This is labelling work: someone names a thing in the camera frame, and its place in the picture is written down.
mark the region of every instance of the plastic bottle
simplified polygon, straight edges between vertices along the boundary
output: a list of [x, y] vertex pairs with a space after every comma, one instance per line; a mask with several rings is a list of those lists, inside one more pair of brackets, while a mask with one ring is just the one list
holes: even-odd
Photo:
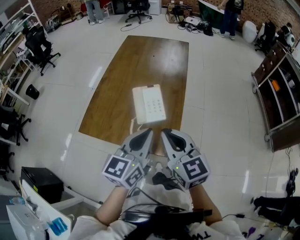
[[25, 204], [25, 200], [22, 197], [14, 197], [12, 199], [9, 200], [9, 202], [13, 205], [18, 205], [18, 204]]

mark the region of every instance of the wooden table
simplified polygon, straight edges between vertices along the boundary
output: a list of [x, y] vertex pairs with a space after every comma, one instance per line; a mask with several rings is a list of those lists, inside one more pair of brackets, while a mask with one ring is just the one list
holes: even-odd
[[132, 89], [159, 84], [167, 119], [145, 124], [141, 129], [153, 128], [155, 139], [151, 153], [164, 156], [160, 131], [180, 130], [187, 73], [187, 42], [128, 36], [101, 79], [79, 132], [121, 145], [135, 117]]

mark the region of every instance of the person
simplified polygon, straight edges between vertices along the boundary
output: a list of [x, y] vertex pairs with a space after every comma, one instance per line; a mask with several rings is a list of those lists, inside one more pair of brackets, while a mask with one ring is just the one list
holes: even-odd
[[259, 216], [283, 226], [296, 227], [300, 225], [300, 197], [252, 199], [255, 212]]
[[225, 7], [223, 23], [218, 32], [218, 35], [222, 38], [225, 32], [229, 31], [229, 38], [234, 40], [235, 38], [235, 28], [238, 22], [238, 15], [244, 9], [244, 0], [223, 0], [218, 6], [218, 9], [223, 9]]
[[286, 47], [292, 47], [295, 42], [295, 37], [292, 33], [292, 25], [288, 22], [285, 26], [282, 26], [278, 31], [278, 37], [276, 40], [281, 42]]
[[[167, 178], [163, 174], [162, 169], [162, 165], [157, 163], [155, 175], [152, 177], [153, 184], [145, 183], [142, 190], [134, 187], [129, 192], [129, 190], [123, 187], [115, 187], [107, 200], [97, 210], [95, 217], [80, 216], [77, 218], [69, 240], [130, 239], [129, 235], [133, 234], [137, 227], [123, 218], [129, 208], [139, 208], [138, 213], [145, 212], [145, 209], [150, 207], [154, 207], [157, 210], [158, 206], [172, 206], [192, 210], [189, 195], [176, 182]], [[203, 222], [189, 225], [188, 235], [190, 239], [245, 239], [236, 222], [222, 220], [218, 208], [212, 202], [202, 185], [191, 188], [189, 192], [194, 210], [212, 210], [212, 215], [205, 217]], [[166, 222], [165, 226], [160, 225], [160, 230], [167, 227], [169, 229], [170, 227], [172, 228]], [[174, 237], [171, 238], [168, 236], [166, 234], [154, 235], [151, 233], [146, 239], [174, 239]], [[131, 237], [131, 239], [145, 239], [139, 234], [135, 236], [131, 235]]]
[[[99, 1], [97, 1], [97, 0], [85, 0], [85, 6], [86, 6], [86, 9], [88, 11], [88, 16], [89, 16], [91, 25], [95, 25], [96, 20], [97, 20], [98, 23], [103, 23], [104, 22], [104, 17], [103, 17], [102, 10], [100, 8]], [[96, 17], [94, 16], [93, 6], [95, 8]]]

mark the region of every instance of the white shirt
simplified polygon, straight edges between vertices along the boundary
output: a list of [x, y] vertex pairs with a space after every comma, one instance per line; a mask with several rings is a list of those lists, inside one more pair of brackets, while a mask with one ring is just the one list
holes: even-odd
[[[156, 201], [169, 206], [181, 207], [191, 210], [189, 196], [178, 189], [165, 190], [163, 185], [145, 184], [142, 190]], [[124, 203], [124, 210], [140, 203], [153, 203], [144, 194], [128, 198]], [[109, 227], [89, 216], [81, 216], [77, 219], [69, 240], [123, 240], [125, 236], [136, 228], [135, 225], [122, 220], [117, 220]], [[209, 227], [202, 223], [193, 223], [189, 226], [190, 235], [195, 240], [244, 240], [239, 226], [234, 221], [221, 221]], [[148, 240], [161, 240], [153, 234]]]

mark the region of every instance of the white tiled floor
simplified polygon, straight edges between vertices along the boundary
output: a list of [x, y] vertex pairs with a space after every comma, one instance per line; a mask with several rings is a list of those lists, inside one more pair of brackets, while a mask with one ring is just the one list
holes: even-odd
[[[239, 36], [231, 41], [188, 33], [167, 23], [164, 15], [121, 32], [124, 20], [125, 16], [113, 15], [89, 26], [84, 18], [49, 35], [61, 57], [43, 77], [32, 73], [22, 89], [21, 95], [31, 102], [27, 115], [32, 123], [25, 129], [29, 142], [14, 148], [16, 171], [10, 177], [18, 179], [21, 166], [47, 167], [78, 193], [96, 201], [106, 199], [113, 184], [102, 177], [101, 169], [107, 154], [118, 146], [78, 129], [102, 75], [130, 34], [189, 42], [181, 129], [207, 156], [212, 174], [204, 186], [222, 215], [246, 211], [254, 195], [283, 195], [288, 158], [285, 151], [273, 154], [264, 142], [262, 114], [251, 88], [250, 72], [263, 56]], [[41, 91], [36, 101], [24, 94], [31, 83]], [[292, 166], [299, 166], [299, 154], [294, 146]]]

